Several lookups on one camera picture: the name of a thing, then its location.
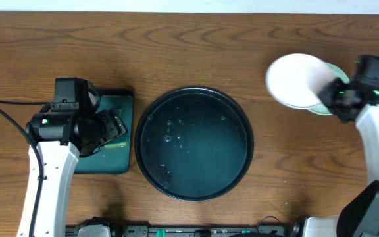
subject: wood grain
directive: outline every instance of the wood grain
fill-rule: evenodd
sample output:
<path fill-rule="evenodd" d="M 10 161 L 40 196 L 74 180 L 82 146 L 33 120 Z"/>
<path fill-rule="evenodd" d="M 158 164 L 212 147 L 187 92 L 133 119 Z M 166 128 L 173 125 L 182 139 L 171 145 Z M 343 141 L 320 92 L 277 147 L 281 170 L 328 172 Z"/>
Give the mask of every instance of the wood grain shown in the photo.
<path fill-rule="evenodd" d="M 77 76 L 99 88 L 134 88 L 134 124 L 182 86 L 221 90 L 247 113 L 254 158 L 228 194 L 202 203 L 169 198 L 146 181 L 133 150 L 126 174 L 74 176 L 68 224 L 92 216 L 154 225 L 335 217 L 366 186 L 361 139 L 352 123 L 271 98 L 266 69 L 288 53 L 315 55 L 350 75 L 358 55 L 379 55 L 379 16 L 0 12 L 0 99 L 49 101 L 54 78 Z M 38 110 L 3 108 L 20 124 Z M 14 236 L 20 223 L 27 151 L 0 116 L 0 236 Z"/>

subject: water droplet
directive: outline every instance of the water droplet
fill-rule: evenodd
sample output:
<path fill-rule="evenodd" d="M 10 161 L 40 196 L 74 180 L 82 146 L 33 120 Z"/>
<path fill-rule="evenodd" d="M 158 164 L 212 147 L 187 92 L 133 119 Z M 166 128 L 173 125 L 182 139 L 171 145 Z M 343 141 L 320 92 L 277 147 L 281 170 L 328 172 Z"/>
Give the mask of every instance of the water droplet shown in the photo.
<path fill-rule="evenodd" d="M 164 140 L 165 142 L 170 142 L 171 139 L 172 139 L 172 138 L 171 138 L 169 135 L 164 135 L 163 140 Z"/>

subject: black round pan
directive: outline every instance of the black round pan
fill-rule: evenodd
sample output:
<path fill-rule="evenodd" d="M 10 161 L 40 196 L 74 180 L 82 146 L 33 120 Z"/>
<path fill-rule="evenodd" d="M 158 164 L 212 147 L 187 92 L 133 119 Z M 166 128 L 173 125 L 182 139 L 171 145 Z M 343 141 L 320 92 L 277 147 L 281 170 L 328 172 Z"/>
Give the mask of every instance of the black round pan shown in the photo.
<path fill-rule="evenodd" d="M 209 88 L 163 95 L 137 127 L 138 165 L 162 193 L 206 201 L 229 192 L 251 164 L 254 138 L 242 108 Z"/>

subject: water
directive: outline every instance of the water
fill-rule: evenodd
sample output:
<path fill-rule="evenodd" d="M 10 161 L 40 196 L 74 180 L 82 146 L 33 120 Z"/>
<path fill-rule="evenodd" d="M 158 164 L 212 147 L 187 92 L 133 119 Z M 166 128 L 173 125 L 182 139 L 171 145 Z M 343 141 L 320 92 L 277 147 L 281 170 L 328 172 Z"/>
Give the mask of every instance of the water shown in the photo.
<path fill-rule="evenodd" d="M 143 163 L 168 192 L 210 195 L 227 187 L 243 168 L 245 126 L 223 101 L 181 95 L 165 101 L 151 117 L 142 134 L 150 140 L 141 143 Z"/>
<path fill-rule="evenodd" d="M 171 139 L 172 139 L 172 138 L 171 138 L 169 135 L 164 135 L 163 140 L 164 140 L 165 142 L 170 142 Z"/>

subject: white wall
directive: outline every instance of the white wall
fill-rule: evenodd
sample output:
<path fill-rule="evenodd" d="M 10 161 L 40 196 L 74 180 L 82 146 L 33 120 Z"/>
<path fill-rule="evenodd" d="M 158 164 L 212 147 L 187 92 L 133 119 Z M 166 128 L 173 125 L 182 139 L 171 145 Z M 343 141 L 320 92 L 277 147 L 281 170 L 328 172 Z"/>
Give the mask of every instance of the white wall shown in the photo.
<path fill-rule="evenodd" d="M 0 10 L 379 14 L 379 0 L 0 0 Z"/>

